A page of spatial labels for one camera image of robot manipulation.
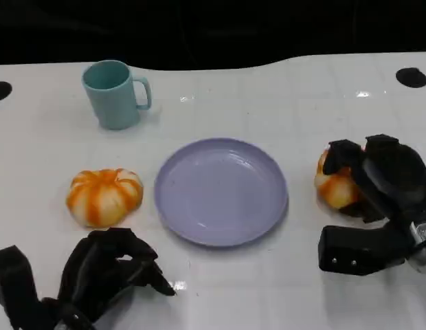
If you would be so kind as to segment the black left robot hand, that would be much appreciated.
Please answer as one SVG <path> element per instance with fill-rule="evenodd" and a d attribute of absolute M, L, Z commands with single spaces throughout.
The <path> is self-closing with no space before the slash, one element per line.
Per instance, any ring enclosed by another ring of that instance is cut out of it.
<path fill-rule="evenodd" d="M 133 287 L 149 285 L 160 294 L 174 296 L 157 258 L 154 249 L 128 228 L 90 232 L 65 264 L 58 300 L 94 323 Z"/>

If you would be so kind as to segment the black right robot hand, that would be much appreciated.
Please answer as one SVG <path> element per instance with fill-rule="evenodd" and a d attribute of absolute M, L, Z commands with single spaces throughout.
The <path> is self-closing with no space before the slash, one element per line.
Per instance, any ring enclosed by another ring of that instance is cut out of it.
<path fill-rule="evenodd" d="M 426 211 L 426 165 L 386 134 L 368 136 L 365 146 L 330 142 L 318 160 L 315 187 L 330 208 L 365 223 Z"/>

